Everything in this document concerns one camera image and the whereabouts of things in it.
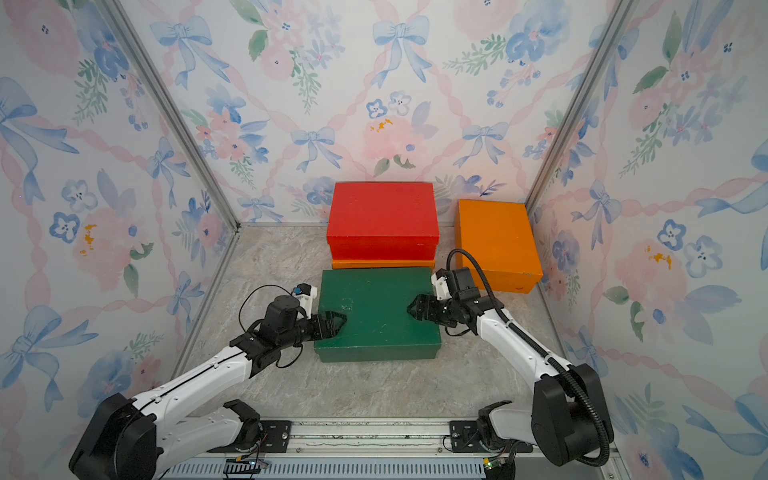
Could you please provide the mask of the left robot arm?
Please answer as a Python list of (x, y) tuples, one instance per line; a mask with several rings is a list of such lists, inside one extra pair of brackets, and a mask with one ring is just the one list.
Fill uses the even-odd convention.
[(117, 393), (103, 400), (69, 460), (70, 471), (79, 479), (157, 479), (210, 450), (259, 449), (268, 435), (246, 402), (230, 400), (200, 417), (192, 413), (277, 364), (284, 350), (338, 335), (346, 315), (313, 313), (312, 304), (310, 295), (280, 295), (263, 318), (202, 364), (131, 398)]

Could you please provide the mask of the left corner aluminium post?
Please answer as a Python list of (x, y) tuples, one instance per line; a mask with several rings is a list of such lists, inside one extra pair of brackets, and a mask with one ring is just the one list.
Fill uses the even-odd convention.
[(228, 226), (235, 232), (239, 230), (240, 222), (227, 201), (222, 189), (214, 178), (213, 171), (200, 154), (193, 135), (184, 122), (180, 110), (175, 104), (168, 88), (164, 85), (161, 75), (150, 58), (145, 46), (140, 40), (128, 15), (120, 1), (97, 1), (98, 8), (105, 16), (108, 25), (116, 36), (124, 43), (130, 57), (135, 61), (139, 73), (149, 88), (152, 98), (167, 121), (170, 131), (178, 140), (193, 169), (200, 177), (202, 185), (208, 190), (213, 203), (223, 214)]

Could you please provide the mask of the orange shoebox at right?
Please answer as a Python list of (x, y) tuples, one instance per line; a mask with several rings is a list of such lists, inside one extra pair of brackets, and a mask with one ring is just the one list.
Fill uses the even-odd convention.
[(528, 294), (543, 277), (522, 204), (460, 200), (455, 244), (475, 258), (495, 292)]

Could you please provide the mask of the corner aluminium post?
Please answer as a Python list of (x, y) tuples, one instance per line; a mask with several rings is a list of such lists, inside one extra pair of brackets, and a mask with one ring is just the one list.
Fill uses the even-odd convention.
[(604, 32), (598, 38), (597, 47), (586, 65), (583, 79), (574, 91), (574, 96), (565, 110), (561, 128), (547, 151), (542, 169), (527, 197), (525, 207), (530, 218), (533, 217), (536, 205), (546, 190), (549, 178), (557, 168), (560, 156), (565, 151), (571, 135), (577, 130), (581, 116), (595, 92), (596, 83), (607, 68), (609, 57), (624, 34), (635, 7), (636, 1), (620, 0), (616, 2), (614, 10), (608, 16)]
[(170, 131), (178, 140), (193, 169), (200, 177), (202, 185), (208, 190), (213, 203), (223, 214), (228, 226), (235, 232), (239, 230), (240, 222), (227, 201), (222, 189), (214, 178), (213, 171), (200, 154), (193, 135), (184, 122), (180, 110), (175, 104), (168, 88), (164, 85), (161, 75), (150, 58), (145, 46), (140, 40), (128, 15), (120, 1), (97, 1), (98, 8), (105, 16), (108, 25), (116, 36), (124, 43), (130, 57), (135, 61), (139, 73), (149, 88), (152, 98), (167, 121)]

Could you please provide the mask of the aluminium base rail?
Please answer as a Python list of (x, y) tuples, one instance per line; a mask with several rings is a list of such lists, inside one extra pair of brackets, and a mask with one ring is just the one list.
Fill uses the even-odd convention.
[(299, 418), (285, 453), (196, 455), (157, 479), (626, 479), (616, 450), (602, 467), (532, 453), (453, 453), (447, 418)]

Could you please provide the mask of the right corner aluminium post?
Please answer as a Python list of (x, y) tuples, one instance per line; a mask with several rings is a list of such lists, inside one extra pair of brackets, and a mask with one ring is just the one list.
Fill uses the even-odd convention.
[(533, 217), (536, 205), (546, 190), (549, 178), (557, 168), (560, 156), (565, 151), (571, 135), (577, 130), (581, 116), (595, 92), (596, 83), (607, 68), (609, 57), (624, 34), (635, 7), (636, 1), (620, 0), (616, 2), (614, 10), (608, 16), (604, 32), (598, 38), (597, 47), (586, 65), (583, 79), (574, 91), (574, 96), (565, 110), (561, 128), (547, 151), (542, 169), (527, 197), (525, 207), (530, 218)]

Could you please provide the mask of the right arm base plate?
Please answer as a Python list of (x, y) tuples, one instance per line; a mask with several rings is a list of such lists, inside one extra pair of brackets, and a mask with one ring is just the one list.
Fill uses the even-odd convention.
[(484, 420), (452, 420), (448, 422), (449, 449), (453, 453), (483, 453), (491, 456), (532, 453), (531, 444), (501, 439)]

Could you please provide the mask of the orange shoebox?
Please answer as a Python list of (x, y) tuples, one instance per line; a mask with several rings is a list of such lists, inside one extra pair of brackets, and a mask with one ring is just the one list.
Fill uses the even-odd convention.
[(522, 204), (460, 200), (455, 244), (475, 258), (495, 292), (528, 294), (543, 277)]
[(371, 269), (371, 268), (416, 268), (424, 267), (433, 269), (434, 260), (393, 260), (393, 259), (333, 259), (331, 261), (334, 270), (339, 269)]

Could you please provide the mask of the orange shoebox in middle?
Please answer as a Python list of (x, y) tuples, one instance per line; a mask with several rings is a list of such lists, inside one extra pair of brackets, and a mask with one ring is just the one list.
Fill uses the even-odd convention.
[(333, 259), (331, 261), (334, 270), (339, 269), (371, 269), (371, 268), (416, 268), (424, 267), (433, 269), (434, 260), (393, 260), (393, 259)]

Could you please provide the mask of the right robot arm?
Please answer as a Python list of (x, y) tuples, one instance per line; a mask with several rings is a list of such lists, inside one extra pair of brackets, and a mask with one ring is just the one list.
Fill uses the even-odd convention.
[(527, 381), (526, 405), (500, 401), (478, 412), (476, 442), (496, 453), (535, 446), (556, 466), (602, 467), (614, 430), (596, 370), (555, 354), (513, 319), (493, 293), (482, 293), (466, 268), (440, 269), (433, 291), (417, 295), (408, 314), (445, 328), (464, 325), (494, 347)]

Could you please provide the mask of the red shoebox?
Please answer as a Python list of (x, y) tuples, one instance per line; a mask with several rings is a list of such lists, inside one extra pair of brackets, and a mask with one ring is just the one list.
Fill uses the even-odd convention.
[(440, 239), (433, 185), (336, 184), (326, 239), (335, 260), (432, 261)]

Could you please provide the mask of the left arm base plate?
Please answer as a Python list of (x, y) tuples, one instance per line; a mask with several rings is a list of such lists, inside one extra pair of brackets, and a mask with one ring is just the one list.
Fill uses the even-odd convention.
[(289, 420), (249, 421), (232, 443), (210, 449), (209, 453), (285, 453), (291, 428)]

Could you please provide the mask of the green shoebox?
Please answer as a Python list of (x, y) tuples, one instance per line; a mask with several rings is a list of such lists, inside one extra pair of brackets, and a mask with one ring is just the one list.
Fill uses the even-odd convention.
[(434, 359), (439, 327), (407, 312), (418, 295), (433, 293), (431, 275), (427, 267), (324, 271), (318, 311), (342, 313), (347, 322), (335, 337), (314, 343), (320, 361)]

